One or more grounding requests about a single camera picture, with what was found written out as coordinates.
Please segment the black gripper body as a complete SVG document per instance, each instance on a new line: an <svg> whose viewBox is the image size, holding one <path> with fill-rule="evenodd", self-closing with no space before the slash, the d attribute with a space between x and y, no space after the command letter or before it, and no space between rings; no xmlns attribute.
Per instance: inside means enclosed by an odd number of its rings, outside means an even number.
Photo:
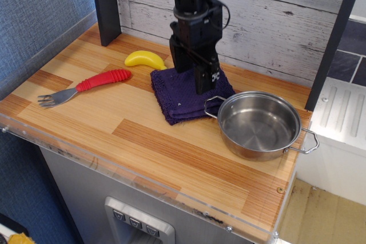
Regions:
<svg viewBox="0 0 366 244"><path fill-rule="evenodd" d="M177 72L182 73L193 65L204 71L217 71L216 43L222 38L222 6L205 5L196 13L173 9L176 21L170 24L173 34L170 50Z"/></svg>

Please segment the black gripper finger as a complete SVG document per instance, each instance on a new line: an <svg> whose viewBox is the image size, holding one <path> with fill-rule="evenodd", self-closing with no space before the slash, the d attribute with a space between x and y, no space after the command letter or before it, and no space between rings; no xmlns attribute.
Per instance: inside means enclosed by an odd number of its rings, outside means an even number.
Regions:
<svg viewBox="0 0 366 244"><path fill-rule="evenodd" d="M194 79L197 94L201 95L212 89L212 76L210 67L196 65L194 67Z"/></svg>
<svg viewBox="0 0 366 244"><path fill-rule="evenodd" d="M209 63L209 75L211 80L210 88L214 89L217 81L220 79L220 63L218 58L213 58Z"/></svg>

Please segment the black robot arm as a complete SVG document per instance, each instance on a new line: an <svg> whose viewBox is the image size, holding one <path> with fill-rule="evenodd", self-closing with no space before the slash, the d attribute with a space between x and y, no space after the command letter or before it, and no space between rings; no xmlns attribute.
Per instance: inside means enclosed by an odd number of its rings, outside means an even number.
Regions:
<svg viewBox="0 0 366 244"><path fill-rule="evenodd" d="M170 52L178 73L194 70L197 94L213 90L220 78L216 44L227 27L223 8L219 0L174 0Z"/></svg>

